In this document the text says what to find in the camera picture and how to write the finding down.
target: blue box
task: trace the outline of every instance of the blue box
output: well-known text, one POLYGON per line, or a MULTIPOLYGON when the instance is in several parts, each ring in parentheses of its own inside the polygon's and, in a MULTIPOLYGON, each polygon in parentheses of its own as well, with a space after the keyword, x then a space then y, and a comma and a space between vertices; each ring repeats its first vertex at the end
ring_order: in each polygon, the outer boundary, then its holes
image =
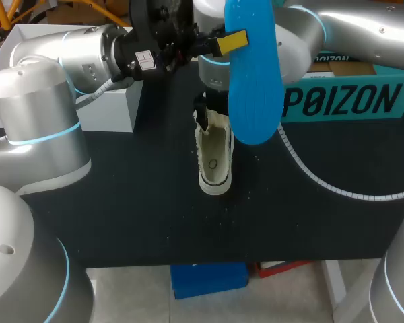
POLYGON ((404 71, 374 65, 376 75, 301 79, 285 86, 282 122, 401 118, 404 71))
POLYGON ((170 278, 175 299, 184 299, 246 287, 248 271, 244 263, 172 265, 170 278))

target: black work surface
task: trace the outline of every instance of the black work surface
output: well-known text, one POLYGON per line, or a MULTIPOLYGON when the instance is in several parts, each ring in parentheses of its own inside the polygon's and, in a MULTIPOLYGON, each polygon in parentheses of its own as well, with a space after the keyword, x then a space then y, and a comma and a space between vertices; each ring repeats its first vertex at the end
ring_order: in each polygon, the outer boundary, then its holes
MULTIPOLYGON (((355 201, 325 190, 298 168, 278 134, 259 146, 237 142, 230 191, 202 193, 192 116, 201 90, 195 64, 169 82, 146 83, 133 134, 85 132, 90 173, 24 197, 82 265, 384 254, 404 200, 355 201)), ((404 117, 284 128, 302 161, 330 184, 361 194, 404 191, 404 117)))

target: blue insole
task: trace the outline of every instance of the blue insole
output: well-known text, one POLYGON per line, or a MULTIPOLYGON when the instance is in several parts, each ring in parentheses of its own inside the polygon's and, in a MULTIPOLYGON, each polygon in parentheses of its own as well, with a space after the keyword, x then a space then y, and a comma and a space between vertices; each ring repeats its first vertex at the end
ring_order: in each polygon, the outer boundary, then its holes
POLYGON ((271 0, 226 0, 227 32, 245 29, 249 45, 230 53, 229 117, 236 138, 249 145, 275 133, 284 88, 271 0))

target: white sneaker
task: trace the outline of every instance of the white sneaker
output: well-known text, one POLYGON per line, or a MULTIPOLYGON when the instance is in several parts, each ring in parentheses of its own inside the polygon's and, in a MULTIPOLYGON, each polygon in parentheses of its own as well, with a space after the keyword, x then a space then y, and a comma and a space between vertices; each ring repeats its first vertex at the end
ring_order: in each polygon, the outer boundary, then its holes
POLYGON ((222 195, 232 184, 232 155, 235 136, 228 116, 206 110, 207 130, 196 122, 199 185, 208 195, 222 195))

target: robotic arm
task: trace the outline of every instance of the robotic arm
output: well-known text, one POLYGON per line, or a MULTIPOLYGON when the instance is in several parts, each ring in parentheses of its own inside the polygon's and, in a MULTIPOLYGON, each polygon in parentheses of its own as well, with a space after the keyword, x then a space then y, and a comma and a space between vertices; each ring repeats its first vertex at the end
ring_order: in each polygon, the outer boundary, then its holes
MULTIPOLYGON (((202 82, 227 91, 228 52, 248 39, 245 30, 225 33, 224 3, 132 0, 130 32, 105 25, 19 43, 11 67, 0 71, 8 139, 0 142, 0 185, 27 194, 66 186, 90 170, 67 83, 78 95, 95 92, 91 102, 125 77, 165 77, 199 57, 202 82)), ((284 84, 298 81, 323 49, 404 69, 404 5, 288 0, 275 9, 275 21, 284 84)))

